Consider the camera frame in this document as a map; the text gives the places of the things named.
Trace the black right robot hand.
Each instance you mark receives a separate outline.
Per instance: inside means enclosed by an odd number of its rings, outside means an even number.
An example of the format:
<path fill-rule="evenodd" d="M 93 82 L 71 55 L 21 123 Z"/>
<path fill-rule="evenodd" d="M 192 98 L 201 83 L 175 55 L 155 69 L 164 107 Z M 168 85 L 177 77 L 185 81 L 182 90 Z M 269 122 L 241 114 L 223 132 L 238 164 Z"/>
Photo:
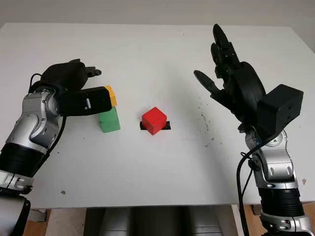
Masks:
<path fill-rule="evenodd" d="M 211 55 L 216 77 L 223 79 L 223 89 L 203 72 L 195 70 L 193 73 L 211 98 L 230 110 L 241 123 L 256 124 L 258 102 L 266 95 L 263 84 L 249 63 L 239 61 L 232 43 L 218 24 L 213 26 L 213 35 Z"/>

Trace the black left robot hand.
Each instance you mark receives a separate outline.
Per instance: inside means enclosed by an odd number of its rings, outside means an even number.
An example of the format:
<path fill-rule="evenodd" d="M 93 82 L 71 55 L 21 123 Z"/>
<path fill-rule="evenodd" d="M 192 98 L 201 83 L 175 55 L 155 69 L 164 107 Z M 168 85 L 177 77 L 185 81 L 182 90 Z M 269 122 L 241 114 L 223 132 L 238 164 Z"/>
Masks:
<path fill-rule="evenodd" d="M 101 75 L 94 66 L 85 66 L 80 59 L 49 66 L 42 74 L 40 82 L 67 91 L 81 90 L 88 78 Z"/>

